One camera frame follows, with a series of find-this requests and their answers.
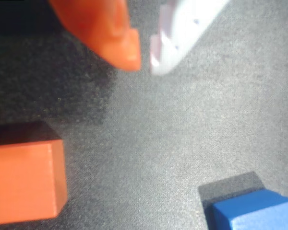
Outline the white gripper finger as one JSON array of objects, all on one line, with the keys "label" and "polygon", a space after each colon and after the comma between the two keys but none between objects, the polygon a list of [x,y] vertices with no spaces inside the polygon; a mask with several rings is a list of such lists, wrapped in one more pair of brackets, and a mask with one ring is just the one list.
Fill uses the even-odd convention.
[{"label": "white gripper finger", "polygon": [[158,32],[150,37],[150,72],[171,72],[220,14],[227,0],[168,0],[160,6]]}]

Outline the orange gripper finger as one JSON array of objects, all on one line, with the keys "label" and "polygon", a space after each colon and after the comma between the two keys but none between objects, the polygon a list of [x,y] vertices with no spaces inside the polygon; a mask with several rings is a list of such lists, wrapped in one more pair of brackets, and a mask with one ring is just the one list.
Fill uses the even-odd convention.
[{"label": "orange gripper finger", "polygon": [[140,36],[131,27],[125,0],[51,0],[62,25],[112,66],[141,68]]}]

